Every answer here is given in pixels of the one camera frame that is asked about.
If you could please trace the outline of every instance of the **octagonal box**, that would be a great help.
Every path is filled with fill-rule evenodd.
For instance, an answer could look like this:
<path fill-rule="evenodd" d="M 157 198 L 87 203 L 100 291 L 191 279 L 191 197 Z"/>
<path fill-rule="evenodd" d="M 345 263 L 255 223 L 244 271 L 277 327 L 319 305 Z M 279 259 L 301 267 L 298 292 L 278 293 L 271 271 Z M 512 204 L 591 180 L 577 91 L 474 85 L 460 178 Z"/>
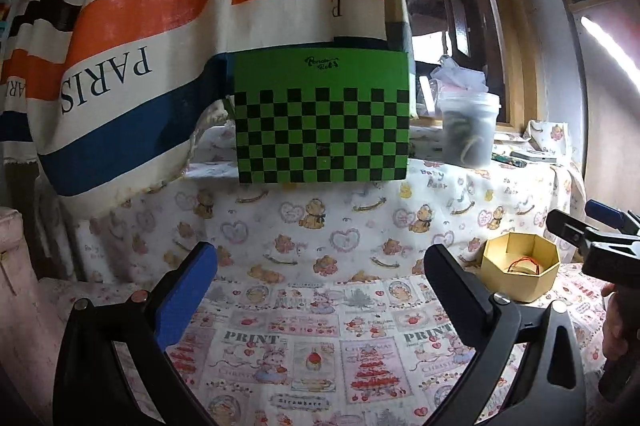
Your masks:
<path fill-rule="evenodd" d="M 532 274 L 513 272 L 514 267 L 535 269 L 535 264 L 524 257 L 533 258 L 538 263 L 540 274 L 533 274 L 534 270 Z M 491 292 L 500 292 L 512 300 L 531 303 L 551 289 L 559 267 L 556 244 L 536 234 L 509 232 L 487 241 L 480 279 Z"/>

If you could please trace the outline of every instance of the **checkered pattern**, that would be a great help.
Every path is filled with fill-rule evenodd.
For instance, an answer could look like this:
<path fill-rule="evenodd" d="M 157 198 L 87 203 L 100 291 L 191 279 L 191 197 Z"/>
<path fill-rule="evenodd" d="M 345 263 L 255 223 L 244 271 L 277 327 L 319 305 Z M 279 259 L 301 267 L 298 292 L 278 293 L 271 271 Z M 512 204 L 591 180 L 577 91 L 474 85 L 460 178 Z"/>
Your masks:
<path fill-rule="evenodd" d="M 235 100 L 241 183 L 406 177 L 408 90 L 276 88 Z"/>

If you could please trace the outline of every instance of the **translucent bucket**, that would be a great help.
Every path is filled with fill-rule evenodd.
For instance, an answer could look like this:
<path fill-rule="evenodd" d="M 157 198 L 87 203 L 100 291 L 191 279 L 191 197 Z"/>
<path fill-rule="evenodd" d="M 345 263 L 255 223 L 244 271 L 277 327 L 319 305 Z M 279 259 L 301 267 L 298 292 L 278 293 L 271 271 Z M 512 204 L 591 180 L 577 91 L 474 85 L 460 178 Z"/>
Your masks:
<path fill-rule="evenodd" d="M 491 162 L 500 98 L 495 94 L 443 92 L 440 109 L 444 162 L 486 168 Z"/>

